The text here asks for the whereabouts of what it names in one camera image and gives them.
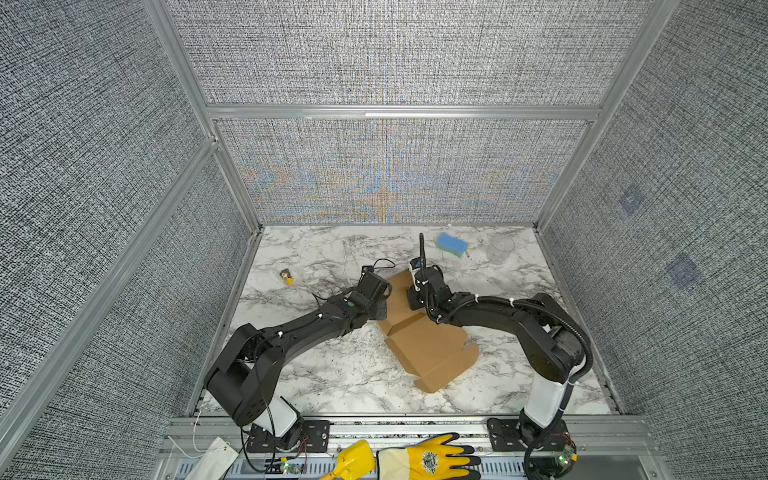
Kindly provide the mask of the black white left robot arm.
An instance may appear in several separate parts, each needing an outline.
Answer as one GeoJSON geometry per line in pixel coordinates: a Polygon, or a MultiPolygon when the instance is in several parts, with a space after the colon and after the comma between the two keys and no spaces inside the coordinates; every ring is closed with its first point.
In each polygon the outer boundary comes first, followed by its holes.
{"type": "Polygon", "coordinates": [[[281,437],[298,421],[282,418],[273,402],[283,367],[315,346],[339,338],[379,319],[391,284],[368,270],[358,284],[290,322],[235,330],[204,378],[204,388],[235,425],[257,423],[281,437]]]}

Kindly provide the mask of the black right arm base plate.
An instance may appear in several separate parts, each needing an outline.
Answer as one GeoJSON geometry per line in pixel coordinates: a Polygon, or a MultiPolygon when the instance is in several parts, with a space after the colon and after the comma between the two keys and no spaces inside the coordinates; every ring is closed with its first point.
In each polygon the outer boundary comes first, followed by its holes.
{"type": "MultiPolygon", "coordinates": [[[[544,430],[524,416],[510,419],[492,417],[487,420],[486,426],[494,452],[524,452],[544,430]]],[[[533,451],[558,452],[575,448],[567,424],[560,419],[549,435],[534,446],[533,451]]]]}

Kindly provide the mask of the brown cardboard box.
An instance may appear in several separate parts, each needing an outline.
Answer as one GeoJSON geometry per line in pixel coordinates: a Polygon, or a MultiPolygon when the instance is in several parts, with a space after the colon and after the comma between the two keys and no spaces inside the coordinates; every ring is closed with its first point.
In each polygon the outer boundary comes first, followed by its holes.
{"type": "Polygon", "coordinates": [[[418,389],[436,393],[475,365],[479,347],[469,341],[464,329],[434,323],[422,308],[410,308],[407,291],[413,279],[409,271],[393,275],[389,283],[387,316],[379,323],[385,343],[404,370],[415,377],[418,389]]]}

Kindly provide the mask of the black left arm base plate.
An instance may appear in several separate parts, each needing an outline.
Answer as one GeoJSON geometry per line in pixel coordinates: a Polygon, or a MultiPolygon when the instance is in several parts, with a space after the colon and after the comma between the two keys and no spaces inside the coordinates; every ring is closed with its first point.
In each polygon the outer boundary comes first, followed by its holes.
{"type": "Polygon", "coordinates": [[[299,419],[281,437],[275,437],[267,429],[253,425],[246,434],[245,451],[249,454],[273,451],[293,454],[302,447],[303,452],[326,453],[329,437],[330,422],[325,420],[299,419]]]}

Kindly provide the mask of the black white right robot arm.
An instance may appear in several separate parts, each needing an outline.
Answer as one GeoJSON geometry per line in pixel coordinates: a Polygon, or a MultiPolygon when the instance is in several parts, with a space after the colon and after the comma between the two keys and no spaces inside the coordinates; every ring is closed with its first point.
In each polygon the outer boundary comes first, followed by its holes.
{"type": "Polygon", "coordinates": [[[594,363],[591,340],[560,304],[548,294],[512,299],[453,292],[437,265],[413,259],[411,309],[425,309],[437,323],[482,327],[517,338],[533,368],[534,380],[518,420],[518,438],[538,449],[561,424],[575,384],[594,363]]]}

